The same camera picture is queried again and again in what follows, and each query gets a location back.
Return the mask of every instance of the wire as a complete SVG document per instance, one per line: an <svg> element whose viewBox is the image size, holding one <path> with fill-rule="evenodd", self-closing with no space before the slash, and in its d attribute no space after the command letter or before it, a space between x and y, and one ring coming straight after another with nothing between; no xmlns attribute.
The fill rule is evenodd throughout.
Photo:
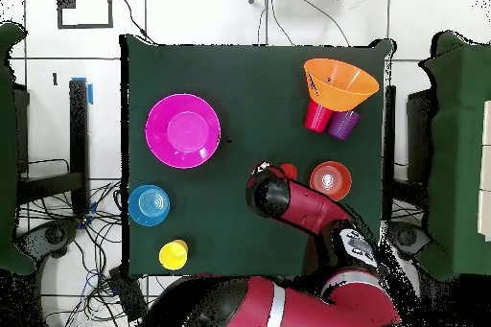
<svg viewBox="0 0 491 327"><path fill-rule="evenodd" d="M143 28L141 28L136 22L135 20L133 19L133 13L132 13L132 10L131 10L131 5L129 4L128 0L123 0L125 2L125 4L127 5L128 7L128 10L129 10L129 19L131 20L131 22L136 26L136 28L138 28L138 30L140 31L140 34L142 34L146 39L148 39L152 44L156 45L156 43L147 35L147 33L144 31Z"/></svg>
<svg viewBox="0 0 491 327"><path fill-rule="evenodd" d="M404 208L403 206L401 206L399 203L396 203L395 201L392 201L392 203L394 203L397 207L399 207L399 210L393 211L392 214L396 213L398 211L401 211L401 210L405 211L407 213L407 214L401 215L401 216L393 216L393 217L391 217L392 219L402 219L403 217L413 217L417 222L421 223L421 221L419 219L416 219L415 216L423 214L424 211L418 210L418 211L414 211L411 213L410 211L412 211L412 209Z"/></svg>
<svg viewBox="0 0 491 327"><path fill-rule="evenodd" d="M56 158L56 159L43 159L40 161L31 161L28 162L29 164L34 164L34 163L42 163L42 162L58 162L58 161L63 161L66 164L66 172L70 173L70 166L68 165L68 161L66 159L61 159L61 158Z"/></svg>
<svg viewBox="0 0 491 327"><path fill-rule="evenodd" d="M162 291L164 291L165 290L164 286L158 281L156 276L155 276L155 281L157 281L157 284L160 285L160 288L162 288Z"/></svg>
<svg viewBox="0 0 491 327"><path fill-rule="evenodd" d="M109 182L104 186L101 186L99 188L92 189L92 197L93 198L97 193L101 193L97 200L94 201L93 205L97 209L98 206L101 205L102 201L112 193L112 197L116 203L116 205L121 204L119 203L118 196L120 196L120 191L117 189L118 186L121 185L121 181L117 181L115 183ZM34 203L34 206L38 208L38 210L33 209L33 208L22 208L23 210L27 210L28 212L35 212L38 214L38 216L33 216L32 218L39 218L43 220L59 220L59 219L65 219L65 218L74 218L80 222L80 224L83 224L84 231L87 233L87 237L93 244L93 253L94 253L94 262L95 262L95 269L89 269L89 266L86 263L85 260L85 252L81 245L75 241L75 245L77 246L77 249L80 251L82 255L82 265L83 268L86 270L86 279L85 279L85 284L82 290L81 294L81 300L78 302L78 304L75 306L75 308L69 312L69 311L59 311L59 312L53 312L52 314L48 314L46 317L49 315L54 315L54 314L60 314L60 313L68 313L69 316L66 319L64 327L73 327L74 324L79 324L77 319L80 317L81 314L84 314L85 317L88 319L91 319L91 321L112 321L114 323L115 327L119 327L119 325L116 323L117 318L121 318L126 316L124 312L120 314L114 314L111 309L109 308L109 305L116 304L111 302L105 302L105 298L103 297L103 293L108 295L108 296L115 296L115 291L112 291L110 289L110 286L108 284L108 278L104 275L106 264L107 264L107 256L105 253L105 250L103 248L103 243L104 242L109 242L109 243L121 243L121 241L114 241L110 240L107 237L107 234L110 232L111 228L114 225L121 225L121 216L120 215L115 215L115 214L110 214L107 213L103 210L98 210L94 214L92 214L89 217L74 217L70 216L68 214L60 214L56 212L58 209L66 209L72 208L72 205L70 201L68 200L67 196L65 194L62 194L63 199L55 197L58 201L62 203L62 206L53 206L48 208L46 206L46 202L44 199L41 200L41 205L38 205ZM92 221L99 220L103 222L104 224L102 227L98 230L92 227L92 225L88 222L88 219L91 218ZM97 283L95 285L93 284L92 279L97 279ZM85 290L87 287L91 288L91 291L84 296ZM110 317L100 317L97 316L97 314L94 313L94 309L91 307L91 302L93 300L96 300L99 303L102 303L104 305L104 308L107 308L107 310L110 313Z"/></svg>
<svg viewBox="0 0 491 327"><path fill-rule="evenodd" d="M259 32L261 31L261 21L263 20L263 14L266 11L266 0L264 0L265 8L261 12L261 16L259 17L259 26L257 27L257 44L259 45Z"/></svg>
<svg viewBox="0 0 491 327"><path fill-rule="evenodd" d="M278 27L280 27L280 30L283 31L283 34L285 34L285 36L288 38L288 40L290 41L290 44L293 45L292 40L290 39L288 34L285 32L285 30L281 27L280 23L278 22L278 19L276 18L276 14L274 13L274 4L273 4L272 0L271 0L271 9L272 9L272 15L274 16L274 20L276 21L276 25L278 25Z"/></svg>
<svg viewBox="0 0 491 327"><path fill-rule="evenodd" d="M327 17L329 17L329 19L331 19L331 21L333 21L336 26L338 27L339 31L341 32L342 36L344 37L344 40L346 41L346 43L348 44L348 46L351 46L349 44L349 41L348 41L348 38L346 37L346 35L344 34L344 32L342 31L341 27L338 25L338 22L336 22L336 20L331 16L329 15L327 12L324 12L323 10L321 10L319 7L316 7L314 4L312 4L310 1L308 0L303 0L305 1L307 4L311 5L312 7L314 7L316 10L322 12L324 15L326 15Z"/></svg>

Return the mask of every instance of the blue cup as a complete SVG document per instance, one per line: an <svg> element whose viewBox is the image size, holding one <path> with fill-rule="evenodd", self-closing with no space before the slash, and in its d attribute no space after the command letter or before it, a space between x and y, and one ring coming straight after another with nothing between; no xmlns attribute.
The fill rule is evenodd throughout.
<svg viewBox="0 0 491 327"><path fill-rule="evenodd" d="M131 218L147 227L163 222L171 208L167 194L154 185L143 185L133 190L128 205Z"/></svg>

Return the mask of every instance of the sticker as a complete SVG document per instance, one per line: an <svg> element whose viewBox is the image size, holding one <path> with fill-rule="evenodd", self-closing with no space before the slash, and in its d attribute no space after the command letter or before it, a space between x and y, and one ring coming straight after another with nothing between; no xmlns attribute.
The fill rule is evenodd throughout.
<svg viewBox="0 0 491 327"><path fill-rule="evenodd" d="M373 256L371 245L364 240L358 231L352 228L344 228L339 234L344 244L344 249L349 255L372 267L376 268L378 266Z"/></svg>
<svg viewBox="0 0 491 327"><path fill-rule="evenodd" d="M267 168L269 166L269 162L267 161L263 161L261 162L258 166L256 166L256 168L254 168L254 171L252 171L252 174L259 174L260 172L262 172L265 168Z"/></svg>

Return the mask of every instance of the pink bowl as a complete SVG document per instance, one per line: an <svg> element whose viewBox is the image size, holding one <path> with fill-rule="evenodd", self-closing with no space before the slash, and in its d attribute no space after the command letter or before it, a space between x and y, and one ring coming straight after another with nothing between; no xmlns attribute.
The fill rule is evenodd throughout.
<svg viewBox="0 0 491 327"><path fill-rule="evenodd" d="M209 159L220 142L215 110L193 94L173 94L153 106L145 126L152 153L173 168L194 168Z"/></svg>

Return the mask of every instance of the red bowl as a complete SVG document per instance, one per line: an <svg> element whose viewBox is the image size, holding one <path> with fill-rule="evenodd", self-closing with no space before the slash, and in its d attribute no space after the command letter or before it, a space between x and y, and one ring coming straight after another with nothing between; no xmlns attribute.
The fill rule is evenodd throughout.
<svg viewBox="0 0 491 327"><path fill-rule="evenodd" d="M338 201L349 193L351 175L339 162L322 162L312 171L310 185L312 189Z"/></svg>

